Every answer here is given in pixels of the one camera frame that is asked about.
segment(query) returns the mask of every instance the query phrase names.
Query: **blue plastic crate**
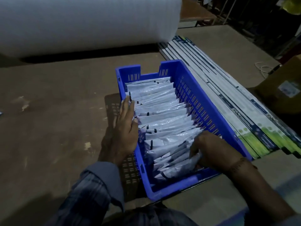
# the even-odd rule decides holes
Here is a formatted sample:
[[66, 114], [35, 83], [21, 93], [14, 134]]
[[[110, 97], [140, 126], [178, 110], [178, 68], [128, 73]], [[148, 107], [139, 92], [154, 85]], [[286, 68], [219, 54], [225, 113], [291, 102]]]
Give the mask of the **blue plastic crate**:
[[[182, 60], [161, 62], [158, 73], [143, 75], [141, 75], [140, 65], [119, 67], [116, 68], [116, 76], [122, 100], [126, 97], [125, 83], [170, 76], [171, 82], [174, 83], [174, 87], [176, 88], [176, 95], [180, 98], [180, 102], [185, 101], [192, 106], [195, 121], [205, 127], [206, 130], [218, 136], [222, 135], [223, 139], [232, 147], [248, 160], [252, 160], [252, 157], [243, 143], [210, 101]], [[218, 172], [206, 168], [183, 178], [170, 180], [165, 183], [156, 183], [151, 173], [152, 168], [143, 160], [144, 149], [142, 148], [143, 145], [138, 144], [135, 149], [137, 167], [139, 168], [146, 194], [148, 198], [153, 201], [158, 201], [174, 192], [185, 190], [197, 183], [204, 182], [218, 175]]]

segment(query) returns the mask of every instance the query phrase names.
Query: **person's right hand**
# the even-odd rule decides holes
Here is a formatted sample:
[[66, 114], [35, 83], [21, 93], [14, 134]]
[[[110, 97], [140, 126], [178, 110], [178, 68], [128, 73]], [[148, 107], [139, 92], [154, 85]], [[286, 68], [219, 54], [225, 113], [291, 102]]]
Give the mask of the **person's right hand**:
[[228, 171], [234, 163], [243, 157], [225, 140], [208, 131], [204, 131], [194, 138], [190, 147], [190, 156], [194, 156], [199, 150], [202, 153], [199, 165], [210, 167], [222, 173]]

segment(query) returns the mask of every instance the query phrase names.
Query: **white sticker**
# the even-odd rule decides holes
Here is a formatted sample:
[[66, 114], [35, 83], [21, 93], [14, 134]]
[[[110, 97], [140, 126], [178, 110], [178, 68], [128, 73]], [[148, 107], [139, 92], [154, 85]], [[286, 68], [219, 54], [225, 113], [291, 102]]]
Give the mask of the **white sticker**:
[[288, 81], [284, 81], [279, 87], [279, 90], [281, 90], [286, 96], [289, 98], [293, 98], [298, 93], [300, 93], [300, 90], [296, 88], [292, 83]]

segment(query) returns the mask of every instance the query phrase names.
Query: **large white roll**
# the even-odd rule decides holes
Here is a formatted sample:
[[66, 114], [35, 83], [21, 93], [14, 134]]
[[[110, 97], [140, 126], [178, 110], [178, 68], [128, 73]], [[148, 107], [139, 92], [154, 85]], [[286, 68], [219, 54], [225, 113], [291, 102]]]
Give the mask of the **large white roll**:
[[182, 0], [0, 0], [0, 53], [28, 57], [170, 41]]

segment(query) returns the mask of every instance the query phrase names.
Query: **brown cardboard box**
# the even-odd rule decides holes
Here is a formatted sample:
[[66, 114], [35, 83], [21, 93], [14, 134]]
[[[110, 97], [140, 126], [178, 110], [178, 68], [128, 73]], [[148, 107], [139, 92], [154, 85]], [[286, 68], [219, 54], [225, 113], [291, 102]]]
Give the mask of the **brown cardboard box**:
[[262, 101], [276, 114], [301, 112], [301, 54], [294, 56], [255, 87]]

